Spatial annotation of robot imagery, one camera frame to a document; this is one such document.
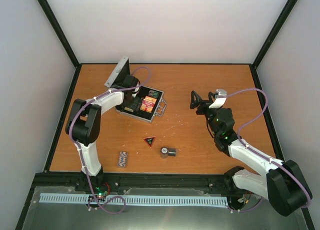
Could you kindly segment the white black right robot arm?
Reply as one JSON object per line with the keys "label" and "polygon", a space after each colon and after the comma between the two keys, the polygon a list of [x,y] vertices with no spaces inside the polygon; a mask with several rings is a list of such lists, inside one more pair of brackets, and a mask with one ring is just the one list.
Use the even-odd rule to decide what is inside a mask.
{"label": "white black right robot arm", "polygon": [[271,157],[250,145],[234,130],[235,120],[224,104],[229,94],[223,89],[208,93],[204,100],[195,91],[190,94],[190,108],[203,115],[216,148],[253,169],[234,167],[225,173],[229,191],[244,189],[269,201],[276,212],[288,216],[299,208],[307,208],[312,192],[299,167],[293,160]]}

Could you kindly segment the blue Texas Hold'em card deck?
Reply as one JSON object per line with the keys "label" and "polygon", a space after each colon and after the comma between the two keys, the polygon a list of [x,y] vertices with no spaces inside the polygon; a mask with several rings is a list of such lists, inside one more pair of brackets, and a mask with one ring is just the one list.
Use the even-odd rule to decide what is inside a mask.
{"label": "blue Texas Hold'em card deck", "polygon": [[135,111],[135,109],[132,109],[132,108],[129,108],[129,107],[125,107],[124,110],[128,111],[128,112],[134,112]]}

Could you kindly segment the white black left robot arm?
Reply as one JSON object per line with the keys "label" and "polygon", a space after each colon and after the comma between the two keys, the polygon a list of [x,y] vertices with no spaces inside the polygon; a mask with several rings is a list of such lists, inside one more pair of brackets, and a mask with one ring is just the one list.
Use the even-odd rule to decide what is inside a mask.
{"label": "white black left robot arm", "polygon": [[126,96],[132,97],[139,91],[140,86],[136,77],[127,75],[121,83],[112,85],[104,93],[87,100],[76,99],[72,104],[65,131],[77,148],[81,170],[89,176],[86,184],[93,191],[101,190],[104,185],[104,178],[98,175],[102,165],[96,144],[102,114],[121,105]]}

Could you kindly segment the red green triangular button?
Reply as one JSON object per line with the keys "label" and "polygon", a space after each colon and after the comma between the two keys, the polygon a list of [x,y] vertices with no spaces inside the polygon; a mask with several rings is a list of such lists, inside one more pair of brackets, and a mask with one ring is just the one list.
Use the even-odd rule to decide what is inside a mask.
{"label": "red green triangular button", "polygon": [[152,148],[154,142],[155,142],[156,137],[151,136],[151,137],[145,137],[143,138],[144,142],[149,146],[149,148]]}

